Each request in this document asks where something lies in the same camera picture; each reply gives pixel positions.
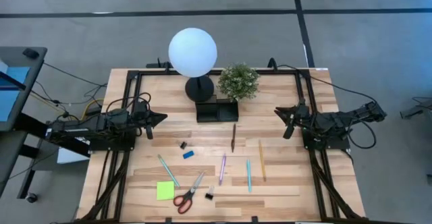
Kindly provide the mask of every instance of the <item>potted plant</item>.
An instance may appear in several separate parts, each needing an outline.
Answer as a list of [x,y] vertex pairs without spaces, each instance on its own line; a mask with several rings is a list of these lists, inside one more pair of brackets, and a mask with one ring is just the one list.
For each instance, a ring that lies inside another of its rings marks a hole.
[[258,91],[258,73],[245,63],[225,68],[219,77],[218,89],[231,101],[253,99]]

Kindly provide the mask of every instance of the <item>white globe lamp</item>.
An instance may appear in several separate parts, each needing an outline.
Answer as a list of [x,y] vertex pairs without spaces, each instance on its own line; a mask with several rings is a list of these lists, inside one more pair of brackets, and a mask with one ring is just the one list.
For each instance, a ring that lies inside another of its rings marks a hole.
[[186,83],[186,94],[195,102],[210,99],[215,87],[205,76],[216,63],[217,47],[206,31],[186,28],[172,38],[168,48],[169,60],[181,75],[190,79]]

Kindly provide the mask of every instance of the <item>wooden tabletop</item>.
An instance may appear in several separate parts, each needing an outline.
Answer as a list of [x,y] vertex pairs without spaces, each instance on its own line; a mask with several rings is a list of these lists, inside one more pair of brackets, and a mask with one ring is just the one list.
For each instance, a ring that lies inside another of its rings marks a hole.
[[[111,71],[105,107],[123,97],[127,72],[127,69]],[[310,74],[331,81],[326,69],[311,69]],[[300,130],[296,129],[291,139],[283,139],[286,128],[273,112],[275,107],[297,105],[294,76],[261,76],[256,98],[239,102],[234,153],[230,144],[234,123],[197,123],[194,103],[184,92],[187,79],[183,76],[144,76],[142,79],[140,92],[152,95],[151,109],[168,114],[168,118],[153,130],[153,140],[148,140],[145,134],[136,139],[135,149],[130,154],[120,221],[164,221],[166,217],[172,217],[173,221],[250,221],[251,216],[258,216],[260,221],[319,220],[311,165]],[[211,79],[217,84],[218,76],[211,76]],[[307,95],[306,83],[303,81],[302,85]],[[313,88],[318,110],[338,110],[331,86],[313,80]],[[215,92],[218,98],[223,98],[217,90]],[[185,150],[178,146],[183,141],[188,143]],[[267,181],[263,181],[259,142],[263,145]],[[195,155],[183,159],[182,155],[189,150]],[[336,189],[355,212],[364,216],[351,160],[340,150],[327,152]],[[192,208],[184,215],[178,214],[172,200],[156,200],[157,182],[171,180],[158,154],[181,185],[176,188],[176,195],[186,193],[199,173],[205,171]],[[223,184],[219,186],[223,154],[227,155],[227,160]],[[90,158],[77,218],[85,215],[95,203],[104,158],[105,152],[96,152]],[[247,159],[251,162],[252,192],[248,192]],[[215,186],[213,201],[205,198],[209,186]],[[327,215],[331,216],[324,187],[323,194]],[[115,198],[111,198],[109,217],[113,216],[114,204]]]

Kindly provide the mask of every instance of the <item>concrete floor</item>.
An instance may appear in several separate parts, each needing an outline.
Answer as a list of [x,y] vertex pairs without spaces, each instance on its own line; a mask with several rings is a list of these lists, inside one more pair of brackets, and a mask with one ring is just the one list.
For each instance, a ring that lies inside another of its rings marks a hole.
[[[304,9],[375,9],[432,7],[432,0],[302,0]],[[294,0],[0,0],[0,13],[157,11],[187,9],[293,9]],[[414,105],[412,96],[432,96],[432,14],[306,15],[317,67],[328,67],[335,84],[375,97],[388,113],[372,124],[378,143],[371,150],[352,147],[354,167],[367,216],[410,223],[432,221],[430,122],[422,115],[401,120],[399,111]],[[159,18],[0,19],[0,46],[44,46],[46,62],[89,80],[104,83],[113,67],[144,67],[157,57],[168,59],[171,37],[196,26],[215,39],[217,66],[245,61],[306,67],[296,15],[195,16]],[[81,101],[92,85],[44,67],[38,81],[61,101]],[[41,92],[38,86],[35,91]],[[366,100],[336,90],[341,110]],[[84,105],[69,107],[80,115]],[[29,99],[24,111],[41,121],[56,114]],[[354,139],[367,145],[361,126]],[[35,139],[29,138],[29,144]],[[28,167],[19,158],[17,173]],[[31,192],[40,200],[17,200],[23,176],[9,181],[0,199],[2,223],[69,221],[78,205],[86,163],[38,172]]]

